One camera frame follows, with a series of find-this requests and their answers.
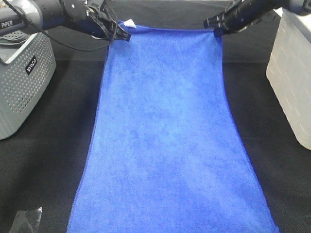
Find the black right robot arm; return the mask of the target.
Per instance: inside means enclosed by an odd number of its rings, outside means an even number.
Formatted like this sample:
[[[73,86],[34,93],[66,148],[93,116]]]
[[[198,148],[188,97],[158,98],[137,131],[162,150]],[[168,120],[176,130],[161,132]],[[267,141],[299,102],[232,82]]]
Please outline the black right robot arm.
[[[310,0],[232,0],[219,14],[208,17],[203,25],[216,37],[244,31],[268,12],[284,8],[299,16],[311,13]]]

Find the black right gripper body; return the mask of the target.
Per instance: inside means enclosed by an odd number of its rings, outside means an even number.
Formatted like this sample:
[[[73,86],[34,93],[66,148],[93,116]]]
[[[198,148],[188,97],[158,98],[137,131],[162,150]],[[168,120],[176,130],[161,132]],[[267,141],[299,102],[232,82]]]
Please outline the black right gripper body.
[[[221,28],[224,33],[238,33],[245,30],[248,23],[241,14],[240,5],[235,4],[226,7],[223,12],[205,19],[203,26],[205,29],[211,30]]]

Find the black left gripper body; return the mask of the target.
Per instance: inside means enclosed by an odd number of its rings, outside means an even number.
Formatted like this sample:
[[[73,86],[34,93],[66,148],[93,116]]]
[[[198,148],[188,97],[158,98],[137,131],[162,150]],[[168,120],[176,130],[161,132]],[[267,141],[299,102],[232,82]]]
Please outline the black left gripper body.
[[[110,0],[86,0],[84,33],[103,40],[121,40],[117,16]]]

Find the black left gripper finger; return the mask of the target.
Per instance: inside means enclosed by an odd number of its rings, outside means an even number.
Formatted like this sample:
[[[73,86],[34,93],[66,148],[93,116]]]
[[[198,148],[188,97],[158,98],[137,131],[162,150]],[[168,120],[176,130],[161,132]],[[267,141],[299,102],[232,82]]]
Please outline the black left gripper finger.
[[[129,42],[131,39],[131,34],[127,32],[122,26],[117,25],[114,39],[123,40]]]

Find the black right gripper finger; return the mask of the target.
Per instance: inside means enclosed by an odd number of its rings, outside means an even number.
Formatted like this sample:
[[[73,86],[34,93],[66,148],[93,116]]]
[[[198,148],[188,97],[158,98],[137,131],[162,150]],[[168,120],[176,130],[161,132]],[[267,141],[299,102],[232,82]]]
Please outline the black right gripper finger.
[[[213,32],[216,38],[221,37],[224,34],[224,31],[221,28],[215,28]]]

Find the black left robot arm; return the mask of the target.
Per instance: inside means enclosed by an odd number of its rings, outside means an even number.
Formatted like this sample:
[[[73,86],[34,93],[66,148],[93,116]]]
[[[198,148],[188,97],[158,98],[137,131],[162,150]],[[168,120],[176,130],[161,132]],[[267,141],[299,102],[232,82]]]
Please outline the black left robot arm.
[[[129,41],[106,0],[2,0],[0,34],[33,34],[58,26],[106,41]]]

